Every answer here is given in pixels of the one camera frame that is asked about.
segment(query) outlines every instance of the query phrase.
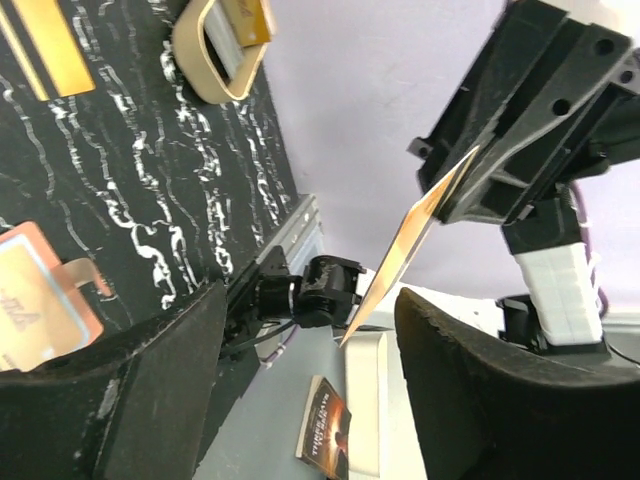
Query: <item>marble tabletop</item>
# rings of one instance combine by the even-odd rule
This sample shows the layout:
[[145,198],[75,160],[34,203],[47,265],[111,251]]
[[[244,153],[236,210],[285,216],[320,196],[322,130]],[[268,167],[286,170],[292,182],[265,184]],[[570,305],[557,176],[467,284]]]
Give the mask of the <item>marble tabletop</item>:
[[34,220],[63,260],[93,259],[106,335],[234,278],[298,202],[264,72],[216,106],[177,68],[186,3],[61,1],[96,88],[49,101],[0,36],[0,232]]

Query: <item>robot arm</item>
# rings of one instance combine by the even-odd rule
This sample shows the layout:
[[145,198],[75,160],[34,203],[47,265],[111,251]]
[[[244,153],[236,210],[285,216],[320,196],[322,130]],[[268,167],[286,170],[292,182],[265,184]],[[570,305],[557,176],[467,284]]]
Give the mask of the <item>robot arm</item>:
[[640,57],[629,36],[638,17],[615,7],[509,3],[435,129],[409,147],[425,161],[418,177],[426,192],[479,146],[436,216],[502,226],[537,327],[522,339],[522,328],[507,322],[507,339],[532,348],[602,341],[602,305],[570,186],[640,158]]

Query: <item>wall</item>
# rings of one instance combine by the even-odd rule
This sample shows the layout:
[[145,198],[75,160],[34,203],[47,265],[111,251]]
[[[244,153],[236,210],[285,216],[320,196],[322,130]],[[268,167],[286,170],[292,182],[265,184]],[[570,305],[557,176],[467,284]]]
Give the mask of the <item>wall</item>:
[[[331,253],[375,268],[420,191],[405,152],[429,133],[503,0],[271,0],[279,34],[267,73],[298,188],[320,203]],[[614,304],[637,304],[640,162],[585,182]],[[524,290],[499,229],[436,228],[405,280],[497,297]]]

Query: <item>screw hole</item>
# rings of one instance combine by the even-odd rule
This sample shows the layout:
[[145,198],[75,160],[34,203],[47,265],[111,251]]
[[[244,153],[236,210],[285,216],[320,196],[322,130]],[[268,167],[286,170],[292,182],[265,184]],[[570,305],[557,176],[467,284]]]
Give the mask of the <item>screw hole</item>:
[[624,83],[625,85],[631,82],[631,80],[633,80],[633,72],[630,70],[622,72],[622,74],[620,75],[620,82]]
[[569,110],[571,110],[571,104],[564,98],[561,98],[560,100],[555,101],[551,110],[557,117],[563,117],[569,113]]
[[604,57],[605,55],[609,55],[613,53],[615,50],[615,45],[612,40],[608,38],[603,38],[602,40],[598,40],[594,45],[595,51],[597,55]]

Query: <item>black marble table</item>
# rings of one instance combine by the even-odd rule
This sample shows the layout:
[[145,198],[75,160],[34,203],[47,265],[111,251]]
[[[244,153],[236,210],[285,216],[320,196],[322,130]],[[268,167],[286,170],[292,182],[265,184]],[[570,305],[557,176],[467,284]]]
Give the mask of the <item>black marble table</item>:
[[186,3],[60,0],[96,89],[47,102],[0,35],[0,231],[34,220],[63,260],[93,259],[105,335],[233,279],[298,201],[264,72],[215,106],[177,68]]

